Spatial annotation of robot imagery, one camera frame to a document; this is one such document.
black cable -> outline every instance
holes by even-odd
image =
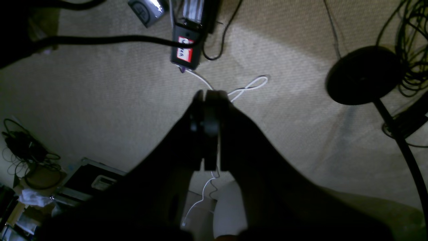
[[[24,132],[11,131],[7,125],[8,122],[12,122],[13,124],[17,125]],[[8,145],[9,144],[12,145],[13,143],[13,146],[14,146],[14,148],[12,148],[11,146],[8,146],[8,148],[4,148],[2,151],[3,159],[9,163],[12,163],[8,167],[7,173],[10,175],[15,175],[20,179],[23,178],[29,187],[36,190],[45,190],[58,185],[62,180],[61,166],[52,161],[59,160],[61,159],[61,157],[57,154],[47,152],[46,149],[36,139],[34,139],[30,135],[30,132],[27,129],[25,129],[22,125],[17,123],[16,121],[11,119],[4,119],[3,124],[6,129],[6,133],[4,134],[6,137],[6,143]],[[12,152],[10,161],[6,160],[6,158],[4,157],[4,151],[6,149],[10,149]],[[35,155],[34,153],[32,153],[32,151],[41,152],[44,154],[44,157],[41,157],[38,160],[34,157]],[[27,169],[25,170],[24,175],[22,177],[19,177],[18,173],[22,171],[25,165],[27,166]],[[13,166],[15,166],[15,171],[14,173],[10,173],[9,170]],[[36,169],[40,167],[46,168],[51,172],[58,172],[58,175],[59,175],[58,180],[54,184],[48,185],[46,187],[38,187],[31,184],[28,180],[29,176],[31,176],[36,171]]]
[[[388,134],[388,132],[386,132],[386,124],[384,123],[383,125],[382,125],[382,132],[386,135],[386,136],[388,136],[388,137],[390,137],[390,138],[392,138],[392,139],[394,139],[394,137],[392,136],[392,135],[390,135],[390,134]],[[419,146],[419,145],[413,145],[413,144],[410,144],[410,143],[407,143],[407,145],[409,145],[409,146],[412,146],[412,147],[417,147],[417,148],[428,148],[428,146]]]
[[[4,119],[3,120],[3,125],[4,125],[4,128],[6,129],[6,132],[10,135],[11,133],[10,133],[10,130],[9,130],[9,128],[8,128],[8,126],[7,126],[7,122],[12,122],[13,124],[15,124],[15,125],[17,125],[17,126],[19,126],[22,130],[24,130],[25,131],[25,134],[27,134],[27,135],[29,135],[30,133],[29,133],[29,131],[27,130],[27,129],[25,129],[22,125],[20,125],[18,122],[16,122],[16,121],[14,121],[14,120],[11,120],[11,119],[8,119],[8,118],[6,118],[6,119]]]
[[[243,1],[243,0],[239,0],[238,6],[236,6],[236,9],[235,9],[235,11],[233,12],[232,17],[230,18],[229,22],[228,22],[228,23],[227,23],[227,25],[226,25],[226,28],[225,28],[225,29],[224,29],[224,31],[223,31],[223,36],[222,36],[222,38],[221,38],[220,53],[219,53],[217,56],[215,56],[215,57],[211,58],[211,57],[209,57],[209,56],[205,53],[205,46],[204,46],[204,44],[202,44],[202,54],[204,55],[204,57],[205,57],[207,60],[211,60],[211,61],[218,60],[218,59],[221,57],[221,55],[223,55],[224,42],[225,42],[225,40],[226,40],[226,32],[227,32],[227,30],[229,29],[229,26],[230,26],[230,24],[232,23],[233,19],[235,18],[236,14],[237,14],[237,12],[238,12],[238,10],[239,10],[239,8],[240,8],[241,4],[242,4],[242,1]]]
[[[52,46],[52,45],[103,45],[103,44],[114,44],[123,42],[151,42],[160,45],[166,45],[174,48],[192,48],[205,41],[208,34],[208,29],[205,29],[201,36],[195,40],[192,44],[184,44],[174,42],[166,39],[161,39],[152,36],[143,35],[123,35],[123,36],[112,36],[112,37],[75,37],[75,36],[52,36],[40,41],[37,41],[33,45],[33,52],[37,50]]]
[[[330,14],[330,10],[328,8],[326,0],[324,0],[324,6],[325,6],[325,9],[327,10],[328,19],[330,20],[331,30],[333,31],[333,37],[334,37],[334,44],[333,44],[333,46],[334,46],[334,50],[336,51],[337,59],[340,60],[342,58],[342,56],[340,55],[340,50],[339,50],[339,38],[337,37],[336,28],[334,27],[333,18],[332,18],[331,14]]]
[[[62,8],[74,11],[88,10],[104,3],[106,0],[92,0],[86,3],[69,3],[58,0],[30,0],[28,4],[32,7]]]
[[[416,41],[428,41],[428,1],[402,0],[384,24],[376,41],[380,39],[393,17],[398,14],[401,18],[395,41],[395,54],[399,57],[404,78],[398,85],[398,91],[405,97],[413,97],[419,91],[428,87],[428,43],[420,45]]]

tangled wires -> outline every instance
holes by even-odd
[[[18,126],[20,131],[11,131],[7,125],[10,122]],[[49,153],[43,145],[34,139],[28,130],[23,128],[19,123],[11,119],[5,119],[3,121],[6,132],[2,132],[7,148],[3,149],[2,156],[3,159],[7,162],[10,162],[11,165],[7,169],[8,174],[15,175],[18,178],[23,178],[27,185],[36,190],[49,189],[56,186],[62,180],[61,166],[56,164],[55,161],[59,160],[61,157]],[[4,151],[9,149],[12,152],[10,161],[4,157]],[[15,167],[15,172],[10,173],[9,170]],[[24,168],[24,175],[19,177],[18,173],[21,172]],[[40,169],[47,169],[48,171],[55,172],[58,176],[57,181],[52,185],[47,185],[40,187],[32,184],[29,181],[29,178]]]
[[[404,0],[404,11],[398,28],[395,53],[404,68],[404,78],[398,90],[405,97],[413,97],[428,87],[428,0]]]

white cable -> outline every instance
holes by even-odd
[[[214,180],[214,179],[215,179],[215,178],[211,178],[210,180],[208,180],[208,181],[205,183],[204,189],[202,189],[202,199],[201,199],[201,200],[199,200],[199,201],[197,201],[197,202],[195,202],[195,203],[190,207],[189,211],[187,211],[187,214],[186,214],[186,216],[184,217],[183,223],[181,224],[182,226],[186,226],[186,219],[187,219],[187,216],[189,215],[190,211],[192,210],[192,208],[193,208],[196,204],[198,204],[198,203],[200,203],[200,202],[203,202],[203,201],[204,201],[204,191],[205,191],[205,188],[207,187],[208,183],[210,183],[210,181],[211,181],[211,180]]]
[[[256,86],[252,86],[253,84],[255,84],[257,81],[264,79],[265,81],[263,81],[263,83],[256,85]],[[245,86],[244,88],[238,88],[232,92],[230,92],[229,94],[227,94],[228,96],[235,94],[236,92],[240,91],[239,94],[237,94],[230,102],[234,102],[237,98],[239,98],[239,96],[241,96],[245,91],[247,90],[257,90],[260,87],[263,87],[265,84],[267,84],[269,81],[269,78],[265,75],[261,75],[257,78],[255,78],[253,81],[251,81],[249,84],[247,84],[247,86]]]
[[[197,207],[197,206],[195,206],[195,205],[196,205],[196,204],[198,204],[198,203],[200,203],[200,202],[202,202],[202,201],[204,201],[204,191],[205,191],[205,188],[207,187],[208,183],[209,183],[209,182],[211,182],[212,180],[217,179],[217,178],[219,178],[219,177],[220,177],[220,173],[219,173],[219,171],[218,171],[218,166],[216,166],[216,167],[215,167],[215,170],[216,170],[216,172],[217,172],[218,177],[215,177],[215,176],[214,176],[213,171],[211,171],[211,176],[212,176],[212,178],[211,178],[211,179],[209,179],[209,180],[205,183],[204,189],[202,189],[202,199],[201,199],[201,200],[199,200],[199,201],[197,201],[197,202],[195,202],[195,203],[194,203],[194,204],[189,208],[189,211],[187,211],[187,214],[186,214],[186,216],[184,217],[183,223],[181,224],[182,226],[186,226],[186,219],[187,219],[187,216],[189,215],[190,211],[192,210],[192,208],[200,208],[200,207]]]
[[[200,81],[202,81],[204,84],[206,84],[210,90],[214,90],[214,88],[211,86],[211,84],[208,83],[208,81],[204,77],[202,77],[200,74],[198,74],[196,72],[193,72],[193,71],[191,71],[189,69],[186,69],[186,72],[190,73],[191,75],[193,75],[196,78],[198,78]]]
[[[196,72],[194,72],[194,71],[192,71],[192,70],[189,70],[189,69],[186,69],[186,72],[187,73],[190,73],[191,75],[193,75],[193,76],[195,76],[195,77],[197,77],[200,81],[202,81],[204,84],[206,84],[207,85],[207,87],[210,89],[210,90],[214,90],[214,88],[212,87],[212,85],[204,78],[204,77],[202,77],[202,75],[200,75],[200,74],[198,74],[198,73],[196,73]],[[264,81],[261,83],[261,84],[259,84],[259,85],[256,85],[256,86],[252,86],[252,85],[254,85],[255,83],[257,83],[259,80],[261,80],[261,79],[264,79]],[[232,91],[232,92],[230,92],[229,94],[227,94],[228,96],[230,96],[230,95],[233,95],[233,94],[235,94],[235,93],[237,93],[237,92],[239,92],[230,102],[234,102],[237,98],[239,98],[245,91],[247,91],[247,90],[256,90],[256,89],[258,89],[258,88],[261,88],[261,87],[263,87],[265,84],[267,84],[268,83],[268,81],[269,81],[269,78],[267,77],[267,76],[265,76],[265,75],[261,75],[261,76],[259,76],[259,77],[257,77],[257,78],[255,78],[253,81],[251,81],[249,84],[247,84],[247,86],[245,86],[244,88],[238,88],[238,89],[236,89],[236,90],[234,90],[234,91]],[[189,215],[189,213],[190,213],[190,211],[192,210],[192,208],[194,208],[195,207],[195,205],[196,204],[198,204],[198,203],[200,203],[200,202],[203,202],[204,201],[204,192],[205,192],[205,188],[207,187],[207,185],[208,185],[208,183],[210,183],[212,180],[214,180],[214,179],[217,179],[217,178],[219,178],[220,177],[220,173],[219,173],[219,171],[218,171],[218,167],[216,166],[216,171],[217,171],[217,175],[218,175],[218,177],[216,177],[216,176],[214,176],[214,173],[211,171],[211,176],[212,176],[212,178],[210,178],[206,183],[205,183],[205,185],[204,185],[204,188],[202,189],[202,199],[201,200],[199,200],[199,201],[197,201],[197,202],[195,202],[190,208],[189,208],[189,211],[187,211],[187,214],[186,214],[186,216],[184,217],[184,220],[183,220],[183,223],[181,223],[181,225],[182,226],[186,226],[186,219],[187,219],[187,217],[188,217],[188,215]]]
[[[197,77],[200,81],[202,81],[204,84],[206,84],[210,90],[214,90],[212,85],[204,77],[202,77],[202,75],[200,75],[194,71],[191,71],[189,69],[186,69],[186,72]],[[261,79],[264,79],[264,81],[261,84],[253,86],[255,83],[257,83]],[[236,99],[238,99],[247,90],[257,90],[258,88],[263,87],[265,84],[268,83],[268,81],[269,81],[269,77],[267,77],[266,75],[258,76],[253,81],[251,81],[249,84],[247,84],[247,86],[245,86],[244,88],[238,88],[238,89],[230,92],[229,94],[227,94],[228,96],[231,96],[231,95],[239,92],[230,102],[234,102]]]

beige carpet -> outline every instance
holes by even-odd
[[[237,2],[224,0],[220,22],[228,21]],[[328,2],[342,55],[373,45],[398,4]],[[387,29],[383,45],[393,46],[397,24],[395,19]],[[219,50],[224,25],[217,27],[207,40],[209,55]],[[89,11],[61,11],[59,34],[169,39],[171,26],[165,17],[146,29],[127,1],[110,0]],[[225,48],[217,61],[202,59],[197,72],[226,91],[258,75],[270,75],[267,85],[244,93],[235,105],[307,178],[337,191],[420,208],[406,163],[394,141],[381,132],[382,120],[374,106],[340,105],[324,89],[336,55],[321,0],[244,0]],[[62,157],[65,170],[88,157],[128,172],[181,117],[194,93],[206,89],[195,77],[181,74],[169,55],[169,47],[148,43],[60,46],[50,55],[36,54],[0,70],[0,117],[15,116]],[[383,100],[391,112],[411,101],[396,91]],[[428,145],[427,134],[425,125],[409,142]],[[428,179],[428,150],[412,150]],[[7,164],[1,162],[0,181],[11,185]],[[209,177],[209,172],[195,173],[189,189],[201,193]],[[221,187],[231,180],[222,173],[214,183]]]

